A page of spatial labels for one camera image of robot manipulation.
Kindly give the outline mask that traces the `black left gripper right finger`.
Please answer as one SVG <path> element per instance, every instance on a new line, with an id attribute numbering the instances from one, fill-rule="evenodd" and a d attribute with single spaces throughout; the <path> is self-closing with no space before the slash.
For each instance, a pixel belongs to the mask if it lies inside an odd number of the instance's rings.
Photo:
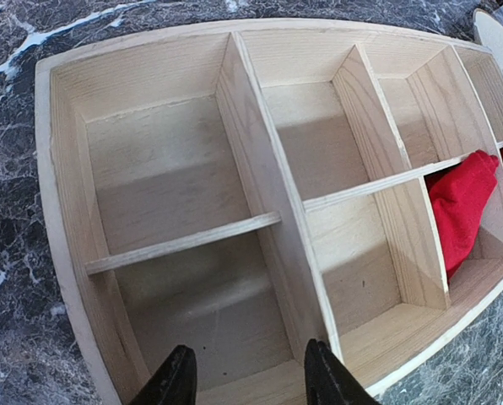
<path id="1" fill-rule="evenodd" d="M 376 405 L 376 400 L 320 340 L 310 339 L 304 359 L 306 402 L 315 405 Z"/>

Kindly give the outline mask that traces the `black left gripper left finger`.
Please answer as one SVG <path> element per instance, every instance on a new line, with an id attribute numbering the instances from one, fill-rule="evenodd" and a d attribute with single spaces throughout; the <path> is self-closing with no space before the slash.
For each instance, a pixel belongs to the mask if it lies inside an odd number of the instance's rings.
<path id="1" fill-rule="evenodd" d="M 197 361 L 192 348 L 177 345 L 155 371 L 131 405 L 195 404 Z"/>

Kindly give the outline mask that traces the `wooden compartment tray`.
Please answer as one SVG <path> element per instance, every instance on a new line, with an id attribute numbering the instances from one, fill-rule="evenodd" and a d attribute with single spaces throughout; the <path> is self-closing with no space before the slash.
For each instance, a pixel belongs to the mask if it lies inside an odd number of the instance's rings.
<path id="1" fill-rule="evenodd" d="M 310 339 L 375 396 L 503 290 L 503 73 L 388 25 L 244 19 L 147 31 L 35 68 L 52 260 L 105 404 L 177 345 L 197 404 L 303 404 Z M 446 276 L 425 178 L 498 181 Z"/>

